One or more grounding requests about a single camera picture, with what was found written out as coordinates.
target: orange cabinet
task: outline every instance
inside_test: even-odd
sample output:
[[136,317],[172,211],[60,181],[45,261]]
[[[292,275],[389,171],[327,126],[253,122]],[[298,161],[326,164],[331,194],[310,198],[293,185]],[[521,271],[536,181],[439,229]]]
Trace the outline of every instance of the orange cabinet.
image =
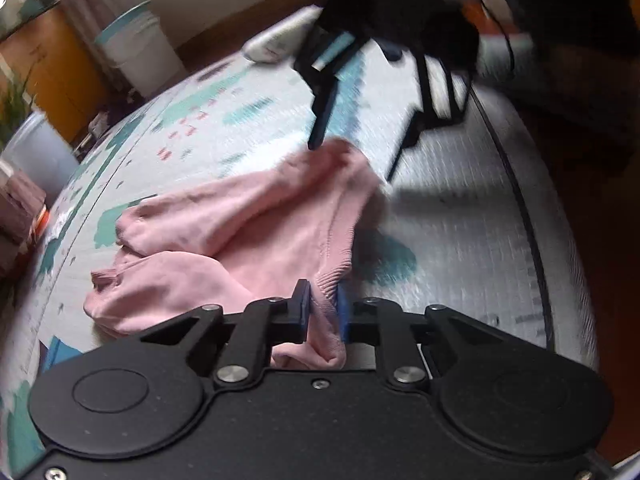
[[22,76],[33,67],[27,91],[67,142],[108,100],[97,66],[60,6],[25,23],[2,41],[0,54]]

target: white trash bin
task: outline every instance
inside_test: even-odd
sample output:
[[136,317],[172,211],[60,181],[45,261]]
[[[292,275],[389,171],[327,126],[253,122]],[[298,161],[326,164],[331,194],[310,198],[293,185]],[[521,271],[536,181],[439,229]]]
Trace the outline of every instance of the white trash bin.
[[33,111],[11,138],[0,158],[24,173],[46,193],[51,208],[78,168],[71,147],[49,124],[42,112]]
[[143,2],[128,10],[95,38],[114,66],[145,98],[187,75],[148,4]]

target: teal bucket rim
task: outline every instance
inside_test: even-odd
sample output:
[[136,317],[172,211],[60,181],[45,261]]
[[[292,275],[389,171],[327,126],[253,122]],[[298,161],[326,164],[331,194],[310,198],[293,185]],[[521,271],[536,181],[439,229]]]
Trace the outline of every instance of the teal bucket rim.
[[116,33],[120,32],[126,25],[129,25],[129,23],[135,20],[140,14],[145,12],[150,3],[151,0],[145,0],[141,4],[132,7],[127,12],[117,17],[95,37],[94,43],[103,46]]

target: black cable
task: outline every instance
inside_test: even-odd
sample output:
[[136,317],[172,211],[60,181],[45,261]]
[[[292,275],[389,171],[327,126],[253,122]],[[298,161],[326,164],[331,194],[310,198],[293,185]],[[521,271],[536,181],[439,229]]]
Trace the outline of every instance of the black cable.
[[495,17],[495,14],[491,12],[491,10],[489,9],[489,7],[486,6],[486,3],[484,2],[484,0],[480,0],[480,5],[482,5],[482,8],[484,9],[484,12],[487,13],[487,15],[489,16],[489,18],[491,18],[492,22],[494,22],[498,28],[500,29],[500,32],[502,33],[502,35],[504,36],[504,41],[507,44],[507,50],[509,51],[509,75],[508,75],[508,79],[513,79],[515,76],[515,70],[516,70],[516,57],[513,53],[513,48],[511,47],[511,41],[509,39],[509,35],[507,34],[507,31],[504,30],[504,27],[502,26],[502,23],[500,23],[500,20],[498,20],[498,18]]
[[518,179],[516,178],[516,174],[513,171],[513,167],[509,161],[509,157],[507,156],[507,152],[504,151],[504,147],[500,142],[500,138],[498,137],[497,132],[494,129],[494,126],[491,124],[489,117],[484,111],[484,107],[480,103],[480,99],[476,95],[473,87],[469,89],[469,93],[480,112],[482,117],[482,121],[484,122],[484,126],[489,132],[489,136],[494,142],[495,149],[500,156],[500,160],[502,161],[502,165],[504,166],[504,171],[507,174],[507,178],[511,184],[511,190],[513,191],[513,196],[516,200],[516,204],[518,205],[518,209],[520,211],[520,217],[522,218],[522,224],[524,225],[524,230],[527,234],[527,242],[529,243],[529,249],[531,250],[531,256],[533,257],[533,266],[536,271],[536,281],[538,282],[538,290],[540,291],[540,301],[542,302],[542,317],[545,323],[545,337],[546,337],[546,349],[551,350],[552,352],[556,351],[556,334],[554,331],[554,317],[553,312],[551,311],[551,300],[549,298],[549,289],[546,284],[545,277],[545,269],[542,265],[542,256],[540,255],[540,247],[538,246],[538,241],[536,240],[536,232],[533,229],[533,223],[531,222],[531,216],[529,215],[529,210],[527,209],[527,203],[524,200],[524,195],[522,194],[522,190],[520,189],[520,184],[518,183]]

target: pink cloth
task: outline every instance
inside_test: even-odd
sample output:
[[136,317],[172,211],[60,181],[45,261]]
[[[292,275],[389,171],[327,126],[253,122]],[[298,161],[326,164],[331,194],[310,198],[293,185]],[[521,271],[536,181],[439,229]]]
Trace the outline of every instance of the pink cloth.
[[242,312],[253,300],[290,296],[306,278],[307,342],[277,346],[274,361],[340,367],[335,288],[379,183],[359,150],[331,139],[273,170],[143,200],[116,223],[123,248],[114,267],[92,272],[84,310],[109,332],[129,334],[207,303]]

